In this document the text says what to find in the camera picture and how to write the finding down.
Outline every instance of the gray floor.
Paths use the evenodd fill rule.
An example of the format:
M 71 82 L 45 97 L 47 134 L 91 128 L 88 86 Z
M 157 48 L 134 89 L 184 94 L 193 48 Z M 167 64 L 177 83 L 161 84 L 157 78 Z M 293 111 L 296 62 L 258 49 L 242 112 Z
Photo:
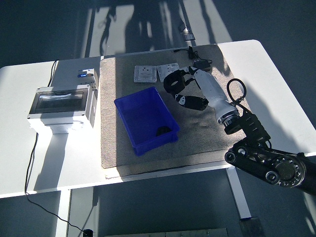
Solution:
M 0 1 L 0 7 L 0 67 L 185 46 L 177 31 L 180 18 L 191 26 L 196 45 L 259 40 L 316 125 L 315 1 L 20 0 Z M 266 236 L 315 236 L 315 198 L 240 170 L 238 175 Z M 98 187 L 97 204 L 84 201 L 90 191 L 74 190 L 71 218 L 91 211 L 85 227 L 94 225 L 100 236 L 203 228 L 240 236 L 224 171 Z M 59 193 L 32 198 L 57 212 Z M 4 236 L 54 236 L 56 219 L 25 197 L 1 199 L 0 216 Z

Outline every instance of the white table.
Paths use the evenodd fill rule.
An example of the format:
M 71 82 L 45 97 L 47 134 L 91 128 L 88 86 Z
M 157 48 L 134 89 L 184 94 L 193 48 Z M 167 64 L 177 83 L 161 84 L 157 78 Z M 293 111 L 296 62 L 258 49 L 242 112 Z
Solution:
M 255 40 L 218 46 L 234 76 L 245 83 L 250 108 L 271 135 L 273 148 L 293 153 L 316 152 L 315 129 L 263 46 Z M 75 83 L 79 69 L 98 68 L 100 59 L 60 61 L 52 86 Z M 26 118 L 36 89 L 47 86 L 52 64 L 0 69 L 0 111 L 3 113 L 0 198 L 24 194 L 26 169 L 36 134 Z M 107 180 L 101 168 L 98 104 L 93 134 L 39 136 L 28 192 L 69 190 L 227 167 L 230 167 L 227 163 L 217 162 Z

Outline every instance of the power cord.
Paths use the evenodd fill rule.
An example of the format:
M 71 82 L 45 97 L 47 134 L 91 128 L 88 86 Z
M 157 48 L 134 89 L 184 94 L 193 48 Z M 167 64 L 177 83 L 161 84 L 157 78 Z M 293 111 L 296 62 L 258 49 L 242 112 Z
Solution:
M 233 98 L 231 90 L 230 90 L 230 84 L 233 81 L 238 81 L 241 84 L 242 88 L 243 88 L 243 95 L 241 97 L 239 97 L 238 99 L 234 99 Z M 241 107 L 247 113 L 252 114 L 252 112 L 249 109 L 247 109 L 244 105 L 241 104 L 241 101 L 243 101 L 245 99 L 245 97 L 246 97 L 247 88 L 246 88 L 245 84 L 240 79 L 234 78 L 234 79 L 229 80 L 229 82 L 227 83 L 226 89 L 227 89 L 227 92 L 228 92 L 228 95 L 229 95 L 230 99 L 232 100 L 231 105 L 233 105 L 233 106 L 238 105 L 239 107 Z M 269 143 L 269 146 L 270 146 L 269 148 L 272 149 L 272 144 L 271 144 L 270 140 L 268 140 L 268 143 Z
M 49 80 L 49 83 L 48 83 L 48 87 L 51 86 L 51 83 L 52 83 L 52 80 L 53 80 L 53 77 L 54 77 L 54 73 L 55 73 L 55 69 L 56 69 L 56 65 L 57 65 L 57 61 L 58 60 L 55 60 L 52 67 L 51 67 L 51 72 L 50 72 L 50 80 Z M 35 148 L 36 148 L 36 145 L 37 145 L 37 142 L 38 142 L 38 139 L 39 139 L 39 134 L 36 133 L 36 138 L 35 138 L 35 142 L 34 142 L 34 146 L 33 146 L 33 149 L 32 149 L 32 152 L 31 152 L 31 155 L 30 155 L 30 161 L 29 161 L 29 165 L 28 165 L 28 168 L 27 168 L 27 172 L 26 172 L 26 178 L 25 178 L 25 186 L 24 186 L 24 193 L 25 193 L 25 197 L 27 198 L 27 200 L 40 207 L 41 209 L 43 209 L 44 211 L 56 216 L 59 220 L 61 221 L 64 221 L 64 222 L 67 222 L 70 226 L 72 227 L 76 227 L 78 230 L 80 230 L 81 232 L 83 232 L 83 236 L 92 236 L 93 235 L 93 231 L 92 230 L 82 230 L 80 229 L 78 226 L 75 226 L 75 225 L 72 225 L 69 221 L 67 220 L 64 220 L 62 218 L 60 218 L 57 214 L 51 212 L 51 211 L 48 211 L 47 209 L 45 209 L 43 206 L 39 205 L 38 203 L 36 202 L 33 202 L 29 199 L 28 195 L 29 193 L 27 192 L 27 188 L 28 188 L 28 184 L 29 184 L 29 180 L 30 180 L 30 177 L 31 177 L 31 172 L 32 172 L 32 169 L 30 171 L 30 167 L 31 167 L 31 163 L 32 161 L 34 162 L 34 159 L 35 159 Z
M 172 51 L 172 52 L 173 52 L 173 53 L 176 53 L 176 52 L 179 52 L 179 51 L 187 51 L 187 52 L 188 52 L 189 59 L 191 59 L 191 60 L 199 59 L 199 60 L 207 61 L 207 62 L 209 62 L 209 63 L 212 63 L 212 62 L 213 62 L 213 61 L 210 60 L 210 59 L 203 59 L 203 58 L 200 58 L 200 56 L 198 55 L 198 51 L 193 51 L 193 48 L 192 48 L 191 46 L 189 46 L 189 49 L 184 49 L 184 48 L 175 49 L 175 50 Z

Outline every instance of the blue plastic bin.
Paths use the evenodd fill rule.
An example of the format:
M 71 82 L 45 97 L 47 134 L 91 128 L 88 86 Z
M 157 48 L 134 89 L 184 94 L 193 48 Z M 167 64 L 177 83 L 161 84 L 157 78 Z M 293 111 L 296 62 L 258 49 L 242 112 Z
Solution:
M 141 156 L 151 149 L 178 140 L 179 125 L 155 87 L 121 97 L 114 103 L 136 155 Z M 164 126 L 171 131 L 157 136 L 157 130 Z

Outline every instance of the beige carpet mat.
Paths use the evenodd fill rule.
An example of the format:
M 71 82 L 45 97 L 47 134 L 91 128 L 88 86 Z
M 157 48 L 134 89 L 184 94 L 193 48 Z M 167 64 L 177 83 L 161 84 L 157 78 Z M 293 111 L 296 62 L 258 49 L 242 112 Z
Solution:
M 210 71 L 226 92 L 227 82 L 234 78 L 225 58 L 216 45 L 197 46 L 201 58 L 211 59 Z M 100 63 L 100 102 L 101 102 L 101 165 L 108 178 L 152 172 L 182 166 L 210 163 L 224 160 L 228 148 L 245 137 L 242 131 L 226 135 L 224 126 L 215 119 L 214 109 L 195 111 L 181 107 L 173 97 L 166 93 L 163 83 L 134 83 L 136 65 L 157 66 L 177 62 L 181 67 L 191 66 L 186 51 L 173 53 L 172 50 L 124 55 L 104 59 Z M 179 140 L 168 143 L 143 156 L 136 156 L 127 132 L 120 119 L 114 100 L 148 87 L 155 86 L 171 114 L 180 126 Z M 241 96 L 239 87 L 232 83 L 234 98 Z M 203 97 L 195 82 L 190 83 L 183 95 Z

